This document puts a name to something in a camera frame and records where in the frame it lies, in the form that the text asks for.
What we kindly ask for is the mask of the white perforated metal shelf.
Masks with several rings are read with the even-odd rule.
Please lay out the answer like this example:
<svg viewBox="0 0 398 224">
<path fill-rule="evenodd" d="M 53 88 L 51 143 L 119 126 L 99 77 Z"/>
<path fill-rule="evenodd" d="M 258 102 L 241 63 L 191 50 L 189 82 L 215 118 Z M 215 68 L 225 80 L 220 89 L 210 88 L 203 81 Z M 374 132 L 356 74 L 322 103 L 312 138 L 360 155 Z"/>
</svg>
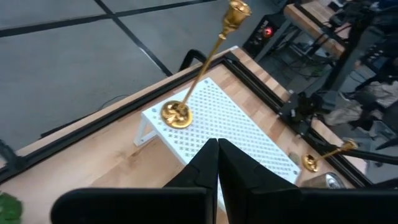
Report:
<svg viewBox="0 0 398 224">
<path fill-rule="evenodd" d="M 186 165 L 209 138 L 225 138 L 273 173 L 296 182 L 300 168 L 212 79 L 200 81 L 188 100 L 193 111 L 189 127 L 167 126 L 160 115 L 163 105 L 157 103 L 141 113 L 135 145 L 157 136 Z"/>
</svg>

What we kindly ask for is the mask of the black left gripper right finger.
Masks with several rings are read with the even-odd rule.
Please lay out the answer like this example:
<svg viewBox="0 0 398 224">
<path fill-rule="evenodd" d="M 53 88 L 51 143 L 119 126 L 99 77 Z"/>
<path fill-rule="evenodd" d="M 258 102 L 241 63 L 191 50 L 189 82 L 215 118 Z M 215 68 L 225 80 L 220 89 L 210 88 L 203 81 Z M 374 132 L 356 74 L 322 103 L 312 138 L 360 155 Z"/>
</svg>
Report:
<svg viewBox="0 0 398 224">
<path fill-rule="evenodd" d="M 398 190 L 297 187 L 228 140 L 218 143 L 229 224 L 398 224 Z"/>
</svg>

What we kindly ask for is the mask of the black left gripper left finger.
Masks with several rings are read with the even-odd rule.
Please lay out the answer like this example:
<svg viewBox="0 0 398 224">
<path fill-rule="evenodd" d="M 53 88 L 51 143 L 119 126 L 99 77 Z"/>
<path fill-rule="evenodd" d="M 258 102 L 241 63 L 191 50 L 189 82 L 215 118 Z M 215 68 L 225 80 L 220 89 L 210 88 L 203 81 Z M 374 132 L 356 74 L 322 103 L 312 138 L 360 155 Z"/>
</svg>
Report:
<svg viewBox="0 0 398 224">
<path fill-rule="evenodd" d="M 83 188 L 54 203 L 52 224 L 214 224 L 219 144 L 209 139 L 161 188 Z"/>
</svg>

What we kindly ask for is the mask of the tall gold candlestick holder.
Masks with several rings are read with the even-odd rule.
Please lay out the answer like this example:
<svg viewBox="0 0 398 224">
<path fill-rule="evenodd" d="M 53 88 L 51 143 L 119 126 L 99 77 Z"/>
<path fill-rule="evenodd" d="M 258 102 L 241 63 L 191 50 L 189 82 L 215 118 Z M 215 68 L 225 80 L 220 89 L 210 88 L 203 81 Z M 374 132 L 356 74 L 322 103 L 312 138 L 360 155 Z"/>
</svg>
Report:
<svg viewBox="0 0 398 224">
<path fill-rule="evenodd" d="M 229 0 L 229 7 L 223 16 L 223 29 L 218 34 L 218 40 L 208 55 L 208 58 L 203 63 L 203 66 L 196 77 L 195 81 L 189 88 L 185 98 L 182 101 L 168 101 L 160 111 L 160 115 L 165 124 L 171 128 L 183 129 L 190 126 L 193 122 L 193 112 L 188 107 L 187 101 L 193 93 L 198 82 L 208 70 L 213 56 L 219 49 L 220 45 L 227 39 L 227 36 L 239 29 L 241 24 L 247 17 L 252 14 L 251 8 L 242 0 Z"/>
</svg>

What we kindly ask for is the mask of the small greenish glass candle holder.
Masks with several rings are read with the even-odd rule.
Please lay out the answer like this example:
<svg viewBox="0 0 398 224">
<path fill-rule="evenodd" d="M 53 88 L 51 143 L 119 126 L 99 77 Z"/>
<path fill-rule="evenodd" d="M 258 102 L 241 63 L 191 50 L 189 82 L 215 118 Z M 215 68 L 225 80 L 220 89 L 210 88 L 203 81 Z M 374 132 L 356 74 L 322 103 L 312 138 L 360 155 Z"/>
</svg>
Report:
<svg viewBox="0 0 398 224">
<path fill-rule="evenodd" d="M 300 166 L 301 158 L 296 152 L 290 152 L 288 154 L 288 157 L 294 164 L 296 164 L 297 166 Z"/>
</svg>

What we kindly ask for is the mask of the black aluminium table frame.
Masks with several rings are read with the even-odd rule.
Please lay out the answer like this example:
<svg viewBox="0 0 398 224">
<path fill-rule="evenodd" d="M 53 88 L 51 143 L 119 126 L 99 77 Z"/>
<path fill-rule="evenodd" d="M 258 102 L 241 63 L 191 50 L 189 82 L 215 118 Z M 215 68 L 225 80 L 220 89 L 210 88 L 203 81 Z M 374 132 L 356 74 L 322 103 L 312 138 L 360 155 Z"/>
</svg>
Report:
<svg viewBox="0 0 398 224">
<path fill-rule="evenodd" d="M 93 113 L 17 152 L 14 164 L 0 169 L 0 191 L 17 196 L 44 190 L 57 194 L 86 186 L 159 186 L 184 164 L 154 137 L 134 144 L 151 106 L 184 97 L 199 71 L 195 65 L 99 112 Z M 212 79 L 288 156 L 320 156 L 323 146 L 342 140 L 321 121 L 298 133 L 282 120 L 280 107 L 290 94 L 241 49 L 222 52 L 203 79 Z M 302 165 L 295 184 L 312 178 Z"/>
</svg>

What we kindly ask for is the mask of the short gold candlestick holder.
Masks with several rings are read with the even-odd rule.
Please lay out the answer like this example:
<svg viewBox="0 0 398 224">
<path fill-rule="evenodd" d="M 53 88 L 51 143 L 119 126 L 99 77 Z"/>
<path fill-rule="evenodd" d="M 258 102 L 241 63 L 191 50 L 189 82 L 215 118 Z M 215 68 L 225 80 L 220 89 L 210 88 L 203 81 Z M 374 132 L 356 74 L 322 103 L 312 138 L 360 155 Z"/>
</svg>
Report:
<svg viewBox="0 0 398 224">
<path fill-rule="evenodd" d="M 306 168 L 306 170 L 308 170 L 310 172 L 317 172 L 319 161 L 329 158 L 337 153 L 344 152 L 344 151 L 350 151 L 350 150 L 357 149 L 357 148 L 358 148 L 358 144 L 353 139 L 348 139 L 341 146 L 337 147 L 333 151 L 328 152 L 318 158 L 314 158 L 310 154 L 304 155 L 302 157 L 302 164 L 303 164 L 304 168 Z"/>
</svg>

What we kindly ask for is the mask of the wooden workbench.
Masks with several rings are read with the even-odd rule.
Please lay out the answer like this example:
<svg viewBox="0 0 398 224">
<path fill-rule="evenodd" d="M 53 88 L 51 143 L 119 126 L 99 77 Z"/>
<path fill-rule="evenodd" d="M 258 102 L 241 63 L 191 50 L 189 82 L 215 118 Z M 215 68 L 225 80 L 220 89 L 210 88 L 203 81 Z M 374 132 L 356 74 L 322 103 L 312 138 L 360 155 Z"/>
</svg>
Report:
<svg viewBox="0 0 398 224">
<path fill-rule="evenodd" d="M 335 11 L 328 7 L 331 0 L 312 0 L 306 3 L 295 2 L 284 7 L 283 13 L 293 25 L 313 39 L 318 40 L 322 47 L 329 53 L 340 56 L 345 49 L 345 39 L 349 33 L 349 23 L 336 28 L 334 33 L 327 34 L 326 30 L 331 25 L 329 19 Z"/>
</svg>

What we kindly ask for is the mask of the black computer with red light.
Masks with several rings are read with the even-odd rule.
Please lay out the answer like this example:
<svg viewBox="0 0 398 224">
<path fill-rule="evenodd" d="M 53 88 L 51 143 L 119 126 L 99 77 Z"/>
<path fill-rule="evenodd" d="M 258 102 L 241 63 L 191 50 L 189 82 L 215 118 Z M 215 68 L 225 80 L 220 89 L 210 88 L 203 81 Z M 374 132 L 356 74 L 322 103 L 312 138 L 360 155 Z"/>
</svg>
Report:
<svg viewBox="0 0 398 224">
<path fill-rule="evenodd" d="M 256 57 L 284 22 L 285 17 L 282 14 L 264 15 L 243 44 L 243 50 L 250 57 Z"/>
</svg>

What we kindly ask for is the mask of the green potted plant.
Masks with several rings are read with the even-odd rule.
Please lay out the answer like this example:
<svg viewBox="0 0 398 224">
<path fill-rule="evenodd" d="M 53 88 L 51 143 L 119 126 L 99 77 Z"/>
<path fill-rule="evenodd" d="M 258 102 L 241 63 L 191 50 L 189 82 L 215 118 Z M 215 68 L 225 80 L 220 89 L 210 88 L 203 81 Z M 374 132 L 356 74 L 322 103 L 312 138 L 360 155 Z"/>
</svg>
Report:
<svg viewBox="0 0 398 224">
<path fill-rule="evenodd" d="M 0 193 L 0 224 L 21 224 L 22 202 L 13 195 Z"/>
</svg>

